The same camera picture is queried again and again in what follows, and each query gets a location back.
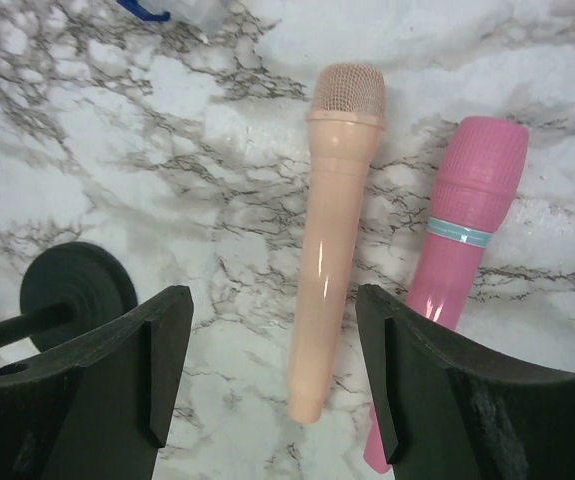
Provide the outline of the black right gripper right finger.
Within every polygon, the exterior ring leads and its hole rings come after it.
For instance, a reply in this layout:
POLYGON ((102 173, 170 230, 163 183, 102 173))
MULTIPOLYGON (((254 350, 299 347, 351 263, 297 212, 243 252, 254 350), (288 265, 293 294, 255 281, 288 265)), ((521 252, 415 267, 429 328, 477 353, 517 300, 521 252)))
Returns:
POLYGON ((398 479, 575 479, 575 373, 502 354, 383 288, 356 316, 384 454, 398 479))

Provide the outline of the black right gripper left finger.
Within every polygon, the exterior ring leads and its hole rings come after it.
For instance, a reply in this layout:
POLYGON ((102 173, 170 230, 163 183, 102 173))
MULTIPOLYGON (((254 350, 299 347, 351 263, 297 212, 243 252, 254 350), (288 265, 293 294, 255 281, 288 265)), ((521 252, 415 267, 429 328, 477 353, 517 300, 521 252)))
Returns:
POLYGON ((0 479, 149 479, 166 445, 193 316, 170 286, 0 368, 0 479))

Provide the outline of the black desk mic stand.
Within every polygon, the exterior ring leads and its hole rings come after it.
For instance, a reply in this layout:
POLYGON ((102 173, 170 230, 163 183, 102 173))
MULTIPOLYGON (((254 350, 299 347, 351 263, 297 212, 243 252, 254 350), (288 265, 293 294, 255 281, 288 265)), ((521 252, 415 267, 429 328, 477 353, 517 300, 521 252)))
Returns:
POLYGON ((20 314, 0 322, 0 348, 28 338, 52 349, 128 313, 138 305, 122 264, 87 242, 51 247, 36 257, 20 289, 20 314))

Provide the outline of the pink microphone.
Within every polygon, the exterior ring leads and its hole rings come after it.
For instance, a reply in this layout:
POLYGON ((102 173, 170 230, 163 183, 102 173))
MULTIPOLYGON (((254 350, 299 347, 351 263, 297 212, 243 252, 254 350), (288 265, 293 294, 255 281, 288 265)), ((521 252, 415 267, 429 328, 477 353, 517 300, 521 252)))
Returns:
POLYGON ((406 304, 457 327, 490 239, 506 218, 524 170, 529 130, 469 116, 458 125, 431 193, 423 250, 406 304))

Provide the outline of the beige microphone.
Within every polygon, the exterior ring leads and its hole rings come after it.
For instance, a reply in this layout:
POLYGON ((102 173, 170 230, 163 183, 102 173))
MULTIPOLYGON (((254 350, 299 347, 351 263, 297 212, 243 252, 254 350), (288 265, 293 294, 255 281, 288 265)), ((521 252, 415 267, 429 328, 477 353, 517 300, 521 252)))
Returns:
POLYGON ((306 115, 311 172, 289 358, 288 412, 302 424, 319 420, 331 387, 364 185, 385 112, 378 69, 337 63, 321 71, 306 115))

